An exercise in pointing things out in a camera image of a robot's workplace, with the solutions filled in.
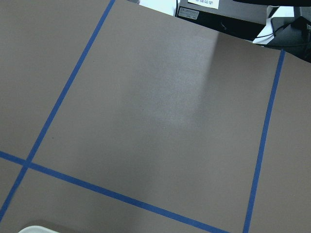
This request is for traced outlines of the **cream rabbit tray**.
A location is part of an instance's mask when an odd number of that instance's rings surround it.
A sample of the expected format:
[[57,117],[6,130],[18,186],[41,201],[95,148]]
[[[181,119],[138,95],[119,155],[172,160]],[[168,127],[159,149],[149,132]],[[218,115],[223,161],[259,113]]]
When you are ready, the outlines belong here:
[[42,226],[28,226],[21,229],[18,233],[58,233],[58,232]]

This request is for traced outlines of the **black computer box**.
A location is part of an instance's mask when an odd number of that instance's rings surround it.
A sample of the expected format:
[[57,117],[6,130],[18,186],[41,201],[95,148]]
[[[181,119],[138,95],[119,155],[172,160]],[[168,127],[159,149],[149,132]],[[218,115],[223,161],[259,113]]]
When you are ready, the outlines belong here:
[[175,16],[253,41],[266,26],[267,6],[245,0],[181,0]]

